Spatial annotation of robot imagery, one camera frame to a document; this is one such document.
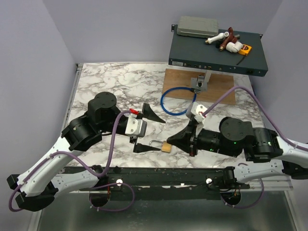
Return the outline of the brass padlock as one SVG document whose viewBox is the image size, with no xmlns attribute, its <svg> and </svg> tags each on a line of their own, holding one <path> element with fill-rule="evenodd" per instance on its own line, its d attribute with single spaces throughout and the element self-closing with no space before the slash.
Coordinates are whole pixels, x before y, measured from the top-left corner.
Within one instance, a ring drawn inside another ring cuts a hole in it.
<svg viewBox="0 0 308 231">
<path fill-rule="evenodd" d="M 157 141 L 157 140 L 151 140 L 149 142 L 149 145 L 152 146 L 152 144 L 160 144 L 161 145 L 161 148 L 160 150 L 162 152 L 165 152 L 165 153 L 171 153 L 171 150 L 172 150 L 172 145 L 167 143 L 166 141 Z"/>
</svg>

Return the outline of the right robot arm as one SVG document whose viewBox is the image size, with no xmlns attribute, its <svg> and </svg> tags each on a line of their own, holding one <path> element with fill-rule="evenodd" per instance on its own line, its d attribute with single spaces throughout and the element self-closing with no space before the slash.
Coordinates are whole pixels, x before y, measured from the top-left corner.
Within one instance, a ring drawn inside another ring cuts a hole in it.
<svg viewBox="0 0 308 231">
<path fill-rule="evenodd" d="M 272 176 L 290 176 L 294 180 L 308 178 L 308 146 L 284 141 L 277 132 L 267 128 L 255 128 L 249 121 L 225 117 L 219 131 L 198 129 L 195 119 L 169 137 L 167 142 L 190 156 L 199 150 L 238 157 L 244 153 L 247 166 L 226 167 L 217 184 L 231 189 L 251 180 Z"/>
</svg>

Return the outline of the white pipe elbow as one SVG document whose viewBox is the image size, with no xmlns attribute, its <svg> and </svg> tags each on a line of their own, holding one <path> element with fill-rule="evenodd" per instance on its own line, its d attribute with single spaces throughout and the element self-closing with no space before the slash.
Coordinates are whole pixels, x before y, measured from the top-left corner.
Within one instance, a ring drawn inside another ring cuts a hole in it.
<svg viewBox="0 0 308 231">
<path fill-rule="evenodd" d="M 228 42 L 226 45 L 226 50 L 232 53 L 238 53 L 243 47 L 243 44 L 239 41 L 236 41 L 235 43 L 233 42 Z"/>
</svg>

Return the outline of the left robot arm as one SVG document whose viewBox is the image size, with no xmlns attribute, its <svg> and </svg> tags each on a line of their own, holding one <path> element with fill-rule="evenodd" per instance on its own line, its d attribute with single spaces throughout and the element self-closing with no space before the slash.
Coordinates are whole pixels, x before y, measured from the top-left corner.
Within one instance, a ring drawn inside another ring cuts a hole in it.
<svg viewBox="0 0 308 231">
<path fill-rule="evenodd" d="M 80 189 L 102 190 L 107 183 L 106 175 L 117 134 L 129 137 L 135 153 L 154 150 L 151 146 L 137 142 L 138 138 L 145 136 L 147 120 L 164 123 L 147 103 L 143 104 L 141 111 L 120 111 L 114 94 L 98 93 L 88 102 L 84 115 L 71 120 L 39 161 L 23 174 L 11 174 L 7 178 L 13 190 L 9 198 L 9 209 L 12 212 L 36 212 L 65 193 Z M 111 133 L 106 166 L 90 168 L 79 156 L 101 142 L 105 132 Z"/>
</svg>

